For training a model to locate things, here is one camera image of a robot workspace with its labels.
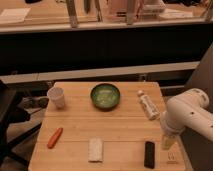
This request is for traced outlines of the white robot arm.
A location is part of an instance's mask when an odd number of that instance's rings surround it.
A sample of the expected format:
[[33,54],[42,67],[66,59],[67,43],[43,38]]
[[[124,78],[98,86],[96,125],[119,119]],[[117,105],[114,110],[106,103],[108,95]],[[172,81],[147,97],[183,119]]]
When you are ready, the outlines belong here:
[[162,148],[169,150],[186,127],[213,141],[213,114],[206,110],[208,105],[208,95],[199,88],[170,98],[160,116]]

